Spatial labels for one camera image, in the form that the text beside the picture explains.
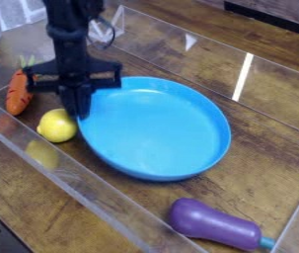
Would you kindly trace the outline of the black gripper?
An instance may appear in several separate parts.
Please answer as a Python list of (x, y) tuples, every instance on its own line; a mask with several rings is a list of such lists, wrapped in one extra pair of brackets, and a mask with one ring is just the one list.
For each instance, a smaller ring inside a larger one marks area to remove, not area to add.
[(61, 73), (55, 60), (23, 68), (31, 93), (59, 92), (69, 115), (77, 120), (90, 116), (91, 93), (122, 86), (123, 64), (89, 58), (81, 72)]

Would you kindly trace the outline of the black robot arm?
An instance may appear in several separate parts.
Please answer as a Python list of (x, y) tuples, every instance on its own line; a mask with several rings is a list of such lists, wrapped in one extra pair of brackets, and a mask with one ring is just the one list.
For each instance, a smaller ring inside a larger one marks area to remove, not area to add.
[(89, 24), (101, 21), (105, 0), (43, 0), (47, 33), (52, 39), (55, 59), (23, 68), (31, 93), (55, 92), (70, 116), (90, 116), (91, 96), (98, 89), (122, 87), (123, 64), (94, 58), (87, 52)]

